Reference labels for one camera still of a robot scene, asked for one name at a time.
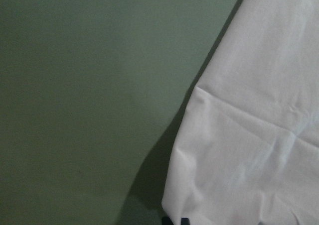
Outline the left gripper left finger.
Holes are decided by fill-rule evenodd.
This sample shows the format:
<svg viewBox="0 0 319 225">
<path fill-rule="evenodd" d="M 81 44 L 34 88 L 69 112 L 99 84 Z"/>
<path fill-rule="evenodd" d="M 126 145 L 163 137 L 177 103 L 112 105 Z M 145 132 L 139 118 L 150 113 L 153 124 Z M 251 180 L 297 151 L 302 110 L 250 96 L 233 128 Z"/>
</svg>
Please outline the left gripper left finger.
<svg viewBox="0 0 319 225">
<path fill-rule="evenodd" d="M 171 219 L 169 217 L 165 216 L 165 217 L 162 217 L 161 224 L 162 225 L 173 225 L 173 222 L 171 221 Z"/>
</svg>

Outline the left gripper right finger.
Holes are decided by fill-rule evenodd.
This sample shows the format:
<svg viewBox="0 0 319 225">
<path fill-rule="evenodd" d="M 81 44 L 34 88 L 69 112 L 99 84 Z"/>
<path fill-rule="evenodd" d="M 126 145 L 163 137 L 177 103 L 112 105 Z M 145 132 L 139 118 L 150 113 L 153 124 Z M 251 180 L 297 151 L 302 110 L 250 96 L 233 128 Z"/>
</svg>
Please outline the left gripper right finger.
<svg viewBox="0 0 319 225">
<path fill-rule="evenodd" d="M 189 218 L 181 218 L 180 225 L 189 225 Z"/>
</svg>

